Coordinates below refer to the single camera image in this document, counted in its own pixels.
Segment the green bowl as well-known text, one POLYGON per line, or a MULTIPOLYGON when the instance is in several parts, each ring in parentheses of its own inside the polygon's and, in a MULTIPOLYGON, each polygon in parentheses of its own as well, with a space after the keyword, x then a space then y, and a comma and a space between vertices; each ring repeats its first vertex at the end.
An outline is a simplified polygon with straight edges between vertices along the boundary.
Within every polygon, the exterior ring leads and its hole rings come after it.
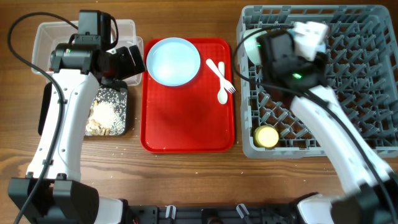
POLYGON ((258 49, 259 44, 258 44, 256 38, 259 37, 260 35, 264 35, 266 33, 267 32, 264 30, 255 35, 250 36, 250 38, 248 38, 244 41, 244 49, 246 51, 246 54, 248 55, 249 60, 255 65, 261 64, 261 57, 260 57, 259 49, 258 49))

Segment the yellow plastic cup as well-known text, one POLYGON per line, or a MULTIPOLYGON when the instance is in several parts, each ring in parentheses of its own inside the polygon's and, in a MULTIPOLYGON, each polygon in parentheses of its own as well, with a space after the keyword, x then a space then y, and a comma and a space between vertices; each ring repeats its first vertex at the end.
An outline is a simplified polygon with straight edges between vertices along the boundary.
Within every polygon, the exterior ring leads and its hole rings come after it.
POLYGON ((279 133, 272 126, 260 126, 254 130, 253 139, 257 147, 273 148, 279 142, 279 133))

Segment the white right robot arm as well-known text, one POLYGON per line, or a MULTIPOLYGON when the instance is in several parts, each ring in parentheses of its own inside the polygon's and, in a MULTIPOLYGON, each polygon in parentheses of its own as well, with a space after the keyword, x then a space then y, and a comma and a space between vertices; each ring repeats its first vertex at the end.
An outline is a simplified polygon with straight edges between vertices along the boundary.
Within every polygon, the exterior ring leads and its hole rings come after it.
POLYGON ((262 86, 313 134, 332 163, 344 195, 307 196, 297 202, 302 223, 396 223, 397 174, 366 143, 327 84, 329 28, 296 22, 251 32, 262 65, 262 86))

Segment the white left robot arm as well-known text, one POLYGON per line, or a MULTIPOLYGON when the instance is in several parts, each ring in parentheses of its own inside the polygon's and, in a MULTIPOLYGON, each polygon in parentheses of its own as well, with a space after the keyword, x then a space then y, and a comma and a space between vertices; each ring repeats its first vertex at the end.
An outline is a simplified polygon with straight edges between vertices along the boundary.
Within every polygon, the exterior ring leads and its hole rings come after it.
POLYGON ((113 16, 82 10, 76 32, 58 44, 40 114, 41 139, 25 177, 12 178, 11 200, 18 218, 31 223, 137 223, 127 200, 100 197, 82 184, 80 157, 86 122, 99 88, 126 92, 125 79, 146 70, 139 48, 118 47, 113 16))

